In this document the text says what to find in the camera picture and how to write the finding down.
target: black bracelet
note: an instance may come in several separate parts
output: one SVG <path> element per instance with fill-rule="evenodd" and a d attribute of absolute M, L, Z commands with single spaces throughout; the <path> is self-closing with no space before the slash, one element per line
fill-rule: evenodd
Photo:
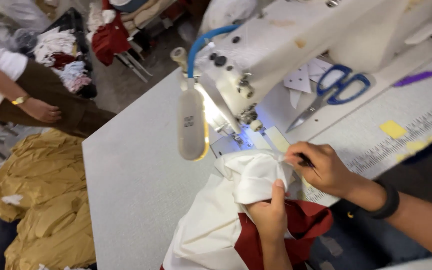
<path fill-rule="evenodd" d="M 381 209 L 379 209 L 378 211 L 375 212 L 366 211 L 366 213 L 368 214 L 369 217 L 374 218 L 375 220 L 387 219 L 391 217 L 398 210 L 399 193 L 397 189 L 390 184 L 383 183 L 379 180 L 376 180 L 375 182 L 380 184 L 386 190 L 387 200 L 383 205 L 383 207 L 381 207 Z"/>

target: blue-handled scissors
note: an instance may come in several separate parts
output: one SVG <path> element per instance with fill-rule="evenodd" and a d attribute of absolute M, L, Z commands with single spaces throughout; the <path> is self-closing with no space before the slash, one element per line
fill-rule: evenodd
<path fill-rule="evenodd" d="M 342 71 L 343 75 L 335 81 L 331 86 L 324 88 L 322 82 L 324 82 L 324 79 L 333 71 Z M 290 132 L 291 130 L 297 128 L 298 126 L 303 125 L 306 120 L 308 120 L 313 114 L 315 114 L 319 109 L 326 105 L 341 105 L 346 104 L 348 102 L 351 102 L 355 99 L 357 99 L 359 96 L 363 95 L 364 92 L 368 91 L 369 87 L 371 87 L 371 82 L 369 79 L 364 76 L 363 74 L 359 73 L 356 74 L 350 78 L 348 76 L 353 72 L 353 70 L 347 66 L 343 65 L 333 65 L 331 69 L 329 69 L 319 80 L 318 86 L 316 89 L 316 93 L 318 96 L 316 97 L 315 101 L 311 103 L 311 105 L 302 113 L 300 114 L 294 122 L 288 127 L 286 130 L 286 133 Z M 364 84 L 363 89 L 361 89 L 357 94 L 346 98 L 346 99 L 339 99 L 339 95 L 344 92 L 350 86 L 350 84 L 360 81 Z"/>

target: wristwatch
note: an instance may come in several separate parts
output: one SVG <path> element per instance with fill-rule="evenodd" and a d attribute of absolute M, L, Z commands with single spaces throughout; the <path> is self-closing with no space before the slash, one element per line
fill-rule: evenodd
<path fill-rule="evenodd" d="M 11 101 L 11 103 L 12 103 L 13 105 L 23 104 L 23 103 L 25 103 L 29 98 L 30 98 L 29 95 L 26 95 L 26 96 L 23 96 L 23 97 L 18 97 L 17 99 L 15 99 L 15 101 Z"/>

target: blue tube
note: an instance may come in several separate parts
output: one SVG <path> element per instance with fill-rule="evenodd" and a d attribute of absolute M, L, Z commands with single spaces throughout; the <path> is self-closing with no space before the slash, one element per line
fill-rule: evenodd
<path fill-rule="evenodd" d="M 199 50 L 205 44 L 205 40 L 206 39 L 210 40 L 210 39 L 212 39 L 215 36 L 218 36 L 220 34 L 226 34 L 226 33 L 233 32 L 238 27 L 240 27 L 240 26 L 239 25 L 230 25 L 230 26 L 225 26 L 225 27 L 217 28 L 217 29 L 214 29 L 214 30 L 211 30 L 211 31 L 207 32 L 206 34 L 203 34 L 201 37 L 199 37 L 196 40 L 196 42 L 192 45 L 191 50 L 189 51 L 189 56 L 188 56 L 188 78 L 193 78 L 193 76 L 194 76 L 196 54 L 199 52 Z"/>

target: scissor blade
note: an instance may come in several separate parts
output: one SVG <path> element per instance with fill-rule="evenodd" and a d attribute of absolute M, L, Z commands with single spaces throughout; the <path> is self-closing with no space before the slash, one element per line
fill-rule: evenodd
<path fill-rule="evenodd" d="M 289 127 L 286 130 L 286 133 L 289 133 L 290 131 L 292 131 L 293 129 L 301 126 L 304 124 L 304 122 L 306 122 L 306 120 L 308 120 L 311 116 L 313 116 L 313 114 L 315 114 L 317 112 L 316 109 L 311 110 L 312 107 L 309 107 L 307 110 L 305 110 L 302 114 L 300 114 L 296 120 L 294 120 L 294 122 L 291 123 L 291 125 L 289 125 Z"/>

